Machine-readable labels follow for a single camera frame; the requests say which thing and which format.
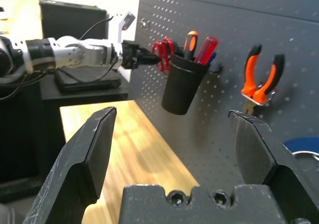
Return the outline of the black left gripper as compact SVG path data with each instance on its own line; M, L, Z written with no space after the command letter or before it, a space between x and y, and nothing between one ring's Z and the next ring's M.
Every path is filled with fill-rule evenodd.
M146 48L140 48L134 41L124 40L122 42L122 64L125 69L136 69L139 65L156 65L160 57L153 55Z

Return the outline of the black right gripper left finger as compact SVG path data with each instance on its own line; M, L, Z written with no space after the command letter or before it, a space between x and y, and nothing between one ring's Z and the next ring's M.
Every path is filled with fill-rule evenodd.
M117 109L93 113L66 142L27 213L25 224L79 224L97 202L110 159Z

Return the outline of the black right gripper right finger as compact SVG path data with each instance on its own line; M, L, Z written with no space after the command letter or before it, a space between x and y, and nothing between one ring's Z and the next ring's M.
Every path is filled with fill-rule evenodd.
M265 185L285 220L319 222L319 188L312 183L292 153L258 118L228 112L237 164L246 184Z

